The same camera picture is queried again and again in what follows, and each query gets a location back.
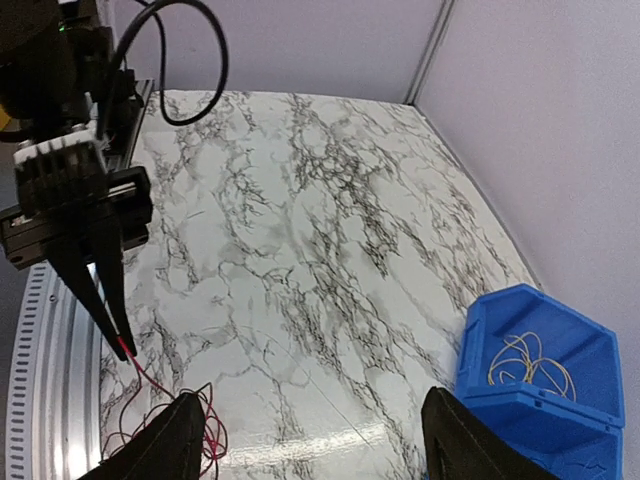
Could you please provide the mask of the blue three-compartment plastic bin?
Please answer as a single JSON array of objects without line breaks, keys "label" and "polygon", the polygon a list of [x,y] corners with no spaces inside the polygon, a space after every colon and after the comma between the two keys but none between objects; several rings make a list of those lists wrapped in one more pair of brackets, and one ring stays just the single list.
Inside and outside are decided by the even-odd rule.
[{"label": "blue three-compartment plastic bin", "polygon": [[454,394],[560,479],[622,476],[617,337],[529,285],[482,295],[469,307]]}]

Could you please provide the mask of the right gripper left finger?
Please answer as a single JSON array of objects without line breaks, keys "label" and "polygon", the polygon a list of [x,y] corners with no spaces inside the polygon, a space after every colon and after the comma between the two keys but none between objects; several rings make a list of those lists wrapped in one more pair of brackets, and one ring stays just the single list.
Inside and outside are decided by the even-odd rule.
[{"label": "right gripper left finger", "polygon": [[194,393],[183,393],[121,451],[83,478],[197,479],[204,429],[199,398]]}]

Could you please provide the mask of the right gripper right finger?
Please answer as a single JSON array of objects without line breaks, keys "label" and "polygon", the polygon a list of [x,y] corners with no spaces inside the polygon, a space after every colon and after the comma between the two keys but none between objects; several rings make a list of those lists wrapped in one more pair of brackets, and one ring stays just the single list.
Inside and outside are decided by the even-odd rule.
[{"label": "right gripper right finger", "polygon": [[508,446],[442,387],[428,391],[421,408],[430,479],[553,479]]}]

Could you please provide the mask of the right aluminium corner post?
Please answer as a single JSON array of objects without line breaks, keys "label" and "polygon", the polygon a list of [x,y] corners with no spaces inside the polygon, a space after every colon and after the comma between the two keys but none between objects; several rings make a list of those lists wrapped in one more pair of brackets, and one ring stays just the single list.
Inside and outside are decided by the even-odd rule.
[{"label": "right aluminium corner post", "polygon": [[403,103],[405,105],[416,105],[426,85],[429,71],[435,61],[440,45],[446,35],[456,4],[456,0],[442,0],[440,2],[436,19],[427,38],[426,46],[404,97]]}]

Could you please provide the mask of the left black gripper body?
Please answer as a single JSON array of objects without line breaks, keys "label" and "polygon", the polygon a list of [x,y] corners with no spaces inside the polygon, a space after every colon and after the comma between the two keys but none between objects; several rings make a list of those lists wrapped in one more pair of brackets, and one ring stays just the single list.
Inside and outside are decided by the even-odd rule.
[{"label": "left black gripper body", "polygon": [[120,269],[151,218],[148,176],[129,163],[145,104],[91,2],[2,3],[1,104],[20,124],[1,136],[17,146],[7,259]]}]

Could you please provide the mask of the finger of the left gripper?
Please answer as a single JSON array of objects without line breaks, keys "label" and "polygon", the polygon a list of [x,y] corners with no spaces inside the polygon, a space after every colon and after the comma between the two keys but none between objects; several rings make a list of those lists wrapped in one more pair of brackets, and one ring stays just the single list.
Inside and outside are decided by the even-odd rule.
[{"label": "finger of the left gripper", "polygon": [[105,300],[118,333],[115,345],[124,351],[123,356],[127,352],[136,356],[137,349],[125,308],[122,234],[118,218],[109,215],[95,221],[89,227],[89,239]]},{"label": "finger of the left gripper", "polygon": [[127,354],[118,340],[116,329],[109,318],[78,245],[73,240],[54,239],[47,244],[47,260],[77,300],[85,307],[116,356],[121,361],[126,361]]}]

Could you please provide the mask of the aluminium front rail frame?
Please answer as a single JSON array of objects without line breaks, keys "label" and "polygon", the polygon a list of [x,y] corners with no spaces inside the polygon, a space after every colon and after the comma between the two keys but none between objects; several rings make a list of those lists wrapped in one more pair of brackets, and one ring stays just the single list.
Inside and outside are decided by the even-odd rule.
[{"label": "aluminium front rail frame", "polygon": [[18,317],[5,429],[7,479],[78,479],[101,461],[101,333],[47,263]]}]

